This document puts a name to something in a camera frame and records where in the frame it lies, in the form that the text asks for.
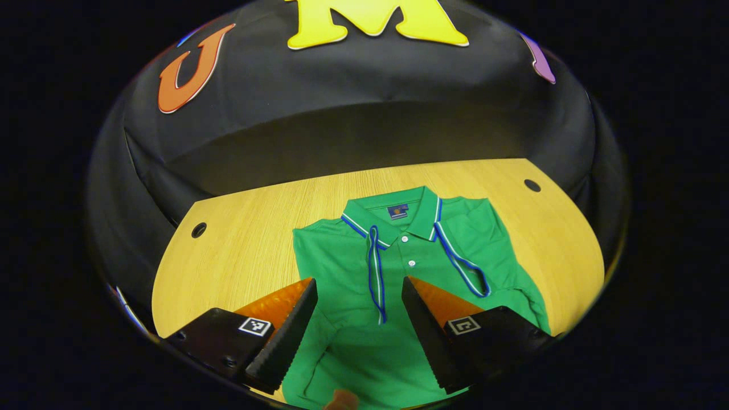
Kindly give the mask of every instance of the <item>green polo shirt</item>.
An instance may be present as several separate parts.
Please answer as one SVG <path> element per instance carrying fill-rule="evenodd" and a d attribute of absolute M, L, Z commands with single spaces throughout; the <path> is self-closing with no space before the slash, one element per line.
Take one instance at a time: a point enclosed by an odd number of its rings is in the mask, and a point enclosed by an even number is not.
<path fill-rule="evenodd" d="M 321 409 L 334 389 L 360 409 L 459 394 L 438 387 L 402 304 L 413 275 L 483 309 L 509 306 L 550 332 L 537 286 L 488 199 L 441 199 L 427 187 L 350 200 L 338 220 L 294 229 L 301 279 L 319 302 L 283 381 L 287 403 Z"/>

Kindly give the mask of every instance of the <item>wooden tabletop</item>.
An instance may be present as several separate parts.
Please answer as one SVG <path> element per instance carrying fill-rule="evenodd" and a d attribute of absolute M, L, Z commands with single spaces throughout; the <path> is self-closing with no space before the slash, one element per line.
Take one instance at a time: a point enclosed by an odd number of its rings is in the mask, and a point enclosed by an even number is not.
<path fill-rule="evenodd" d="M 527 187 L 526 179 L 540 190 Z M 534 164 L 499 159 L 370 169 L 196 202 L 157 270 L 157 332 L 167 337 L 212 307 L 234 311 L 299 281 L 292 229 L 339 218 L 349 199 L 422 185 L 441 198 L 488 198 L 542 293 L 553 335 L 577 324 L 604 283 L 597 238 L 567 194 Z M 200 223 L 206 230 L 193 238 Z M 284 401 L 280 390 L 266 396 Z"/>

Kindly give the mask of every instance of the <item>shirt label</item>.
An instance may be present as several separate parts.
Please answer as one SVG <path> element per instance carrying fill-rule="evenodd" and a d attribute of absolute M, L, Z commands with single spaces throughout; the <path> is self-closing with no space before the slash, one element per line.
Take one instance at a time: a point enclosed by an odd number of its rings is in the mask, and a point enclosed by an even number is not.
<path fill-rule="evenodd" d="M 390 220 L 398 220 L 400 218 L 407 217 L 408 215 L 408 205 L 395 205 L 395 206 L 388 206 L 387 212 L 390 213 Z"/>

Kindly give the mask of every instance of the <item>yellow letter m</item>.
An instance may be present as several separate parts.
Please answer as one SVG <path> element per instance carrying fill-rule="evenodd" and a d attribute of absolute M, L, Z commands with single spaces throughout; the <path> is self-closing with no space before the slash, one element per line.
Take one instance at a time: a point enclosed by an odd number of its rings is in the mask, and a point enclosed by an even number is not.
<path fill-rule="evenodd" d="M 403 20 L 395 26 L 409 39 L 441 42 L 465 47 L 468 38 L 456 30 L 437 0 L 286 0 L 298 1 L 299 32 L 289 39 L 289 48 L 302 48 L 339 42 L 347 28 L 332 22 L 336 10 L 369 36 L 385 30 L 392 13 L 400 8 Z"/>

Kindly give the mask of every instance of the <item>polo shirt collar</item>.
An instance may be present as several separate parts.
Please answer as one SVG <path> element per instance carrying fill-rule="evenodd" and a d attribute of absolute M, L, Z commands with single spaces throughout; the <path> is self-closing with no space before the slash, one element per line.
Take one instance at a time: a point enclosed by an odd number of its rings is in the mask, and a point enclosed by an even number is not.
<path fill-rule="evenodd" d="M 410 204 L 417 201 L 420 202 L 420 207 L 405 231 L 422 239 L 435 241 L 435 223 L 440 220 L 443 201 L 425 186 L 351 199 L 347 201 L 347 206 L 342 213 L 342 220 L 363 237 L 367 237 L 370 228 L 376 225 L 380 236 L 378 246 L 386 249 L 402 235 L 403 227 L 391 225 L 389 221 L 376 217 L 369 209 Z"/>

